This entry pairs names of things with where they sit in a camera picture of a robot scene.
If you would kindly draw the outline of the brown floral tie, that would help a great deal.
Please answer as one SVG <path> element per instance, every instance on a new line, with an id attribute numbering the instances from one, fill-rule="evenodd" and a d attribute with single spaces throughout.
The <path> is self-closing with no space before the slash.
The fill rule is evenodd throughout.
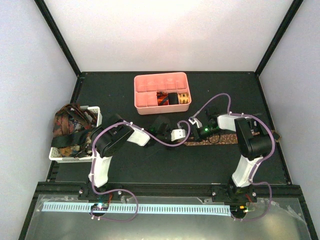
<path id="1" fill-rule="evenodd" d="M 218 134 L 201 141 L 195 141 L 193 137 L 190 137 L 186 142 L 184 142 L 184 145 L 188 147 L 209 146 L 209 145 L 237 145 L 237 144 L 238 144 L 238 139 L 235 133 Z"/>

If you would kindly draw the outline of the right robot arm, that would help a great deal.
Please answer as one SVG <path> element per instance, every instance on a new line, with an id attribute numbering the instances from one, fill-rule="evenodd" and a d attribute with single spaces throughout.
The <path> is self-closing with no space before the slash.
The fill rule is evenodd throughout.
<path id="1" fill-rule="evenodd" d="M 261 163 L 275 151 L 273 133 L 259 118 L 244 113 L 229 112 L 218 115 L 206 126 L 203 126 L 195 116 L 190 117 L 189 122 L 195 126 L 193 134 L 196 141 L 203 140 L 220 130 L 235 132 L 240 159 L 230 177 L 227 195 L 234 202 L 240 201 L 253 184 L 253 178 Z"/>

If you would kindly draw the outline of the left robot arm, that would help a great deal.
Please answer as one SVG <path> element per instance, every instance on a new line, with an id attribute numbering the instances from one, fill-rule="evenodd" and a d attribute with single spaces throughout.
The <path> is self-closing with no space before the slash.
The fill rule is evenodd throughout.
<path id="1" fill-rule="evenodd" d="M 186 137 L 186 131 L 182 128 L 173 129 L 169 119 L 159 116 L 147 129 L 137 128 L 129 125 L 118 125 L 105 133 L 102 133 L 102 126 L 96 127 L 90 134 L 92 143 L 95 143 L 96 154 L 93 171 L 88 178 L 93 184 L 89 193 L 97 200 L 103 199 L 108 192 L 105 185 L 108 182 L 108 171 L 112 157 L 118 152 L 126 142 L 136 144 L 140 147 L 149 147 L 158 140 L 173 145 Z"/>

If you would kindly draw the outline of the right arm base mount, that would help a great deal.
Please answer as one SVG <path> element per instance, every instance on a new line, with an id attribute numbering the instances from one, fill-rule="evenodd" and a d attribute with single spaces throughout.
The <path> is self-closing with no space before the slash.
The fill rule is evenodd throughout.
<path id="1" fill-rule="evenodd" d="M 231 214 L 238 219 L 243 219 L 253 210 L 251 204 L 257 202 L 257 197 L 252 186 L 236 187 L 234 183 L 214 185 L 211 188 L 212 201 L 223 202 L 230 206 Z"/>

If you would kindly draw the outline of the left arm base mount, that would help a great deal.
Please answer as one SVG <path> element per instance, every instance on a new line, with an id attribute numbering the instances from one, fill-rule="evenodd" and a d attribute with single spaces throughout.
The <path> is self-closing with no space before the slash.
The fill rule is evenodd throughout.
<path id="1" fill-rule="evenodd" d="M 93 203 L 89 214 L 96 217 L 103 216 L 109 209 L 111 203 L 119 202 L 122 197 L 122 191 L 117 190 L 107 194 L 97 194 L 94 192 L 90 182 L 82 184 L 78 192 L 78 200 Z"/>

